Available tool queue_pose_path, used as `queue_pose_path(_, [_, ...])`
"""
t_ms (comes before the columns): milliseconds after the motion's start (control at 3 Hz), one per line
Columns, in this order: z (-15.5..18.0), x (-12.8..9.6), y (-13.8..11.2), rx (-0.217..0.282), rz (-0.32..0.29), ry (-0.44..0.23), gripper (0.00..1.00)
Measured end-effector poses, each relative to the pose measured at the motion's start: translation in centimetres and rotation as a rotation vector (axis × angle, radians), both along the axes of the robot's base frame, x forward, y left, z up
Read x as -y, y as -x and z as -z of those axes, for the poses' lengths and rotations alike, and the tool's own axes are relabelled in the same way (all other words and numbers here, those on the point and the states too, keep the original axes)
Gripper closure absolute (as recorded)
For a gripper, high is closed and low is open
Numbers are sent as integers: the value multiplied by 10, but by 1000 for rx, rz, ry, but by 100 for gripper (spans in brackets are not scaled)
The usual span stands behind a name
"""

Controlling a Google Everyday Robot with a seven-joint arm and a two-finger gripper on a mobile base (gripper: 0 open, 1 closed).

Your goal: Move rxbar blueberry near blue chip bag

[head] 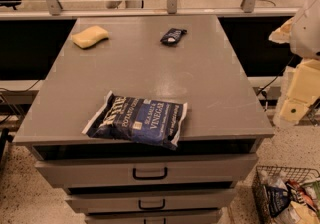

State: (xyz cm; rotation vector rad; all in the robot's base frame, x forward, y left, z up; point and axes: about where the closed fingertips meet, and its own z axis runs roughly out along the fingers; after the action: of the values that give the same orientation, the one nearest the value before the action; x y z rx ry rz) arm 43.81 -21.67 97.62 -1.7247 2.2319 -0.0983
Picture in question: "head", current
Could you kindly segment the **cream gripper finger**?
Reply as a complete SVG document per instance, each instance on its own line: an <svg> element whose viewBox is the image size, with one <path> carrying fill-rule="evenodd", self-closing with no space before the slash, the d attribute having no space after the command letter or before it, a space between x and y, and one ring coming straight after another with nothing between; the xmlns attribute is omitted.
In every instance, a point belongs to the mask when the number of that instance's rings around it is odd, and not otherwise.
<svg viewBox="0 0 320 224"><path fill-rule="evenodd" d="M290 40L292 23L293 19L288 19L269 35L269 40L278 44L288 43Z"/></svg>

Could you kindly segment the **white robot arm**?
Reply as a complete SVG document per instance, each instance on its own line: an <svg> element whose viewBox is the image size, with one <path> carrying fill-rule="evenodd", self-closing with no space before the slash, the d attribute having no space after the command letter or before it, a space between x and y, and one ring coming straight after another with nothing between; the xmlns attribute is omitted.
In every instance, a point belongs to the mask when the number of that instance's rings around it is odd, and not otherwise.
<svg viewBox="0 0 320 224"><path fill-rule="evenodd" d="M291 52L302 58L282 94L284 101L278 113L281 122L298 124L320 98L320 0L306 0L292 18L269 35L269 40L288 43Z"/></svg>

